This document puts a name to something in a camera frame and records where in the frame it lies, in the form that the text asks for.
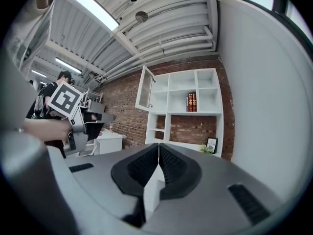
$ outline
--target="black vent slot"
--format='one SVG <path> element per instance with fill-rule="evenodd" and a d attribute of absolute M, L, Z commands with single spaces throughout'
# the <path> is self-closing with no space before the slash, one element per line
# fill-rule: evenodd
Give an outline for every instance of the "black vent slot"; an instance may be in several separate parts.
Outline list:
<path fill-rule="evenodd" d="M 141 157 L 127 165 L 128 174 L 145 187 L 157 167 L 158 146 L 149 148 Z"/>
<path fill-rule="evenodd" d="M 244 185 L 232 185 L 228 187 L 228 190 L 253 225 L 269 217 L 269 211 L 265 209 L 260 201 L 258 201 Z"/>
<path fill-rule="evenodd" d="M 80 164 L 80 165 L 75 165 L 75 166 L 71 166 L 69 167 L 69 170 L 73 173 L 73 172 L 77 172 L 77 171 L 81 171 L 81 170 L 86 170 L 89 168 L 92 168 L 93 165 L 92 164 Z"/>
<path fill-rule="evenodd" d="M 187 196 L 200 182 L 201 167 L 193 159 L 163 143 L 159 145 L 159 149 L 159 164 L 166 185 L 160 192 L 160 200 Z"/>

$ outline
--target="white shelf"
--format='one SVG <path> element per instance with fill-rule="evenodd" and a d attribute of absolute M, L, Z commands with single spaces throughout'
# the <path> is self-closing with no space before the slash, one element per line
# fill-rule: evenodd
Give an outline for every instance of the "white shelf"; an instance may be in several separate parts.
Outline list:
<path fill-rule="evenodd" d="M 150 105 L 151 112 L 166 112 L 167 92 L 151 93 Z"/>
<path fill-rule="evenodd" d="M 213 88 L 217 86 L 214 70 L 197 70 L 198 88 Z"/>
<path fill-rule="evenodd" d="M 221 112 L 168 112 L 170 115 L 174 116 L 219 116 L 222 113 Z"/>
<path fill-rule="evenodd" d="M 169 74 L 154 77 L 155 82 L 152 83 L 152 92 L 168 91 Z"/>
<path fill-rule="evenodd" d="M 221 112 L 221 100 L 218 88 L 199 89 L 200 112 Z"/>
<path fill-rule="evenodd" d="M 156 92 L 152 92 L 152 93 L 163 93 L 163 92 L 167 92 L 167 90 L 165 90 L 165 91 L 156 91 Z"/>
<path fill-rule="evenodd" d="M 195 90 L 196 88 L 194 71 L 188 70 L 170 74 L 169 90 Z"/>
<path fill-rule="evenodd" d="M 195 93 L 196 90 L 175 90 L 169 92 L 168 111 L 169 112 L 187 112 L 187 97 L 189 93 Z"/>
<path fill-rule="evenodd" d="M 190 93 L 197 95 L 197 111 L 187 111 Z M 165 142 L 199 151 L 200 145 L 170 141 L 172 116 L 211 116 L 217 118 L 217 154 L 221 156 L 224 115 L 221 88 L 215 69 L 179 71 L 155 76 L 145 66 L 142 70 L 136 107 L 149 112 L 146 143 Z M 165 116 L 164 129 L 157 128 L 157 116 Z M 156 132 L 163 140 L 155 139 Z"/>
<path fill-rule="evenodd" d="M 150 130 L 150 131 L 161 131 L 161 132 L 164 132 L 163 129 L 157 129 L 157 128 L 150 128 L 149 130 Z"/>

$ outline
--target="ceiling light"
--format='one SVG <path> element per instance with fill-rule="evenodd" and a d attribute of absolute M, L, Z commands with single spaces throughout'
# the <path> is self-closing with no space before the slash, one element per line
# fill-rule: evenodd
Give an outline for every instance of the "ceiling light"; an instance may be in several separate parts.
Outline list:
<path fill-rule="evenodd" d="M 45 76 L 45 75 L 43 75 L 43 74 L 41 74 L 41 73 L 39 73 L 39 72 L 36 72 L 35 70 L 31 70 L 31 72 L 33 72 L 33 73 L 35 73 L 35 74 L 37 74 L 37 75 L 39 75 L 39 76 L 47 77 L 47 76 Z"/>
<path fill-rule="evenodd" d="M 90 13 L 92 13 L 97 19 L 99 19 L 106 27 L 111 31 L 114 31 L 119 23 L 107 12 L 98 2 L 95 0 L 76 0 L 82 6 L 84 6 Z"/>
<path fill-rule="evenodd" d="M 57 58 L 57 57 L 55 58 L 55 61 L 57 61 L 57 62 L 60 63 L 61 65 L 64 65 L 65 67 L 68 67 L 69 69 L 71 69 L 71 70 L 77 72 L 78 74 L 81 74 L 81 73 L 82 73 L 79 69 L 74 68 L 72 65 L 69 65 L 68 63 L 62 61 L 61 59 L 59 59 L 59 58 Z"/>

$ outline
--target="red brick wall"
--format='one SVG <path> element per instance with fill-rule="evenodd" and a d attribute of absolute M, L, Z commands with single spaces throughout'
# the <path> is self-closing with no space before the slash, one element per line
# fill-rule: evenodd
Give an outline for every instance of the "red brick wall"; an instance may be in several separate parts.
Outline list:
<path fill-rule="evenodd" d="M 235 117 L 232 106 L 232 96 L 228 78 L 218 55 L 195 57 L 172 61 L 149 67 L 154 75 L 176 71 L 215 68 L 218 74 L 224 108 L 224 141 L 222 157 L 230 160 L 232 157 L 235 137 Z M 121 77 L 98 89 L 103 92 L 106 112 L 116 115 L 113 131 L 127 136 L 123 148 L 145 143 L 148 113 L 135 108 L 141 70 Z M 216 135 L 215 117 L 172 116 L 171 141 L 202 144 L 207 138 Z"/>

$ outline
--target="picture frame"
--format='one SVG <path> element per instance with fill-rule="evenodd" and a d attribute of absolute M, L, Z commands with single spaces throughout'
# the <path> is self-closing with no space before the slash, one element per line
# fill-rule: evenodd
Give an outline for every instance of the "picture frame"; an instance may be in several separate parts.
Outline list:
<path fill-rule="evenodd" d="M 219 139 L 217 138 L 208 138 L 206 147 L 208 147 L 210 153 L 212 154 L 216 153 L 218 141 Z"/>

